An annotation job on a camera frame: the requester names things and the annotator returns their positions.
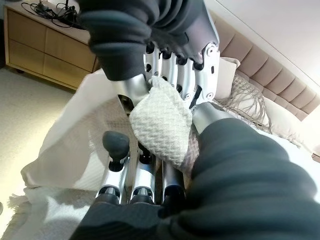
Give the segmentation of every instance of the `dresser drawer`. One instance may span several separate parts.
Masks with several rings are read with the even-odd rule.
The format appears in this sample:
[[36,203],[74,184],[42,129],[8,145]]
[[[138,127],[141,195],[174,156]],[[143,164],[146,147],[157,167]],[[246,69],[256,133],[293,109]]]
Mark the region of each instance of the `dresser drawer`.
[[14,40],[9,40],[9,62],[38,74],[43,73],[45,54]]
[[43,74],[73,87],[80,83],[90,72],[48,54],[44,55]]
[[9,39],[45,51],[47,27],[11,10],[8,10],[7,17]]
[[96,59],[87,45],[50,28],[46,32],[45,53],[89,72]]

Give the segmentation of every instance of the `wooden dresser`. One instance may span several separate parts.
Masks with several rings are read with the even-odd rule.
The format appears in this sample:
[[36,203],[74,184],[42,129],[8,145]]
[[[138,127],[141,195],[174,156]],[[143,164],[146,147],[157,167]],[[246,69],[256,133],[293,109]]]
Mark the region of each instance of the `wooden dresser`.
[[[45,4],[56,11],[55,5]],[[56,26],[24,10],[21,1],[4,5],[4,38],[8,66],[71,89],[77,89],[85,75],[98,69],[86,30]]]

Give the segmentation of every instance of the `silver metal linkage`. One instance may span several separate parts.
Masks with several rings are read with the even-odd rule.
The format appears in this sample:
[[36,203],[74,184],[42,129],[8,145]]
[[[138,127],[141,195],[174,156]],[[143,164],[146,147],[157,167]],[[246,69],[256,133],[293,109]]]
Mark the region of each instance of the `silver metal linkage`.
[[195,82],[201,87],[196,104],[210,102],[217,92],[220,52],[214,43],[209,43],[203,51],[203,69],[195,69]]

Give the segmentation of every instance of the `screw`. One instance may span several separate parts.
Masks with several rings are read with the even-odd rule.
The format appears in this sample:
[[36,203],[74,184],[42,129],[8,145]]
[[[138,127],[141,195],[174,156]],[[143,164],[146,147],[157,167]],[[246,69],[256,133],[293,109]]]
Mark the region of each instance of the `screw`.
[[212,99],[214,98],[214,94],[213,94],[212,92],[210,92],[210,93],[208,93],[208,94],[206,95],[206,98],[207,98],[208,100],[212,100]]
[[214,50],[215,50],[215,47],[211,46],[206,51],[206,54],[210,57],[213,54]]

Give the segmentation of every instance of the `gray rubber finger sleeve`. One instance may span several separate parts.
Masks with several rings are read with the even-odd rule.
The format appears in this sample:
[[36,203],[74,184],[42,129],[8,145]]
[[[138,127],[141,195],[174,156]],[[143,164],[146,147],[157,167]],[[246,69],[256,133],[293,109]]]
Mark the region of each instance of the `gray rubber finger sleeve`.
[[228,118],[199,147],[187,209],[160,224],[160,239],[320,239],[315,183],[279,144]]

